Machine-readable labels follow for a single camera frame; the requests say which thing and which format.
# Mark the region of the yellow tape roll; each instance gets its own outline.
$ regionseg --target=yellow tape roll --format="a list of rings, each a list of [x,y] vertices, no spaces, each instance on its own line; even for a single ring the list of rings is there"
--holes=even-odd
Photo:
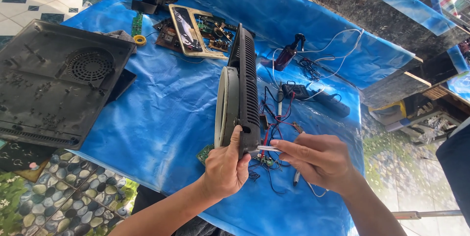
[[[144,46],[147,43],[147,39],[142,35],[135,35],[134,41],[138,46]]]

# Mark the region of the right hand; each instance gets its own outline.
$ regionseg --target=right hand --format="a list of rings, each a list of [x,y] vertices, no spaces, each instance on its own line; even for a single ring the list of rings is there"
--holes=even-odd
[[[302,133],[295,141],[272,140],[283,151],[279,159],[289,162],[310,184],[346,196],[361,174],[349,158],[347,145],[332,135]]]

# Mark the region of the gray cloth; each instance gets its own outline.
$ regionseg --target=gray cloth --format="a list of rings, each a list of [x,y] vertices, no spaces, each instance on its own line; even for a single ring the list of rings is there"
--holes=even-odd
[[[111,31],[111,32],[108,32],[108,33],[95,31],[95,33],[102,34],[102,35],[105,35],[105,36],[108,36],[108,37],[113,37],[113,38],[125,40],[125,41],[130,41],[130,42],[135,44],[134,38],[131,35],[127,34],[127,32],[125,32],[122,29]],[[137,53],[137,47],[134,47],[134,50],[132,51],[132,53],[133,54]]]
[[[181,226],[175,232],[175,236],[233,236],[233,234],[221,230],[199,217],[194,217]]]

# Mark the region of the left hand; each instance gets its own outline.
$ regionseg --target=left hand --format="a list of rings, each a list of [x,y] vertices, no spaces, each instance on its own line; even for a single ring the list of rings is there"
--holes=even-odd
[[[207,198],[221,200],[229,197],[238,192],[248,179],[250,154],[245,154],[238,160],[241,131],[242,127],[237,125],[232,133],[230,145],[209,152],[205,161],[205,173],[200,178],[203,193]]]

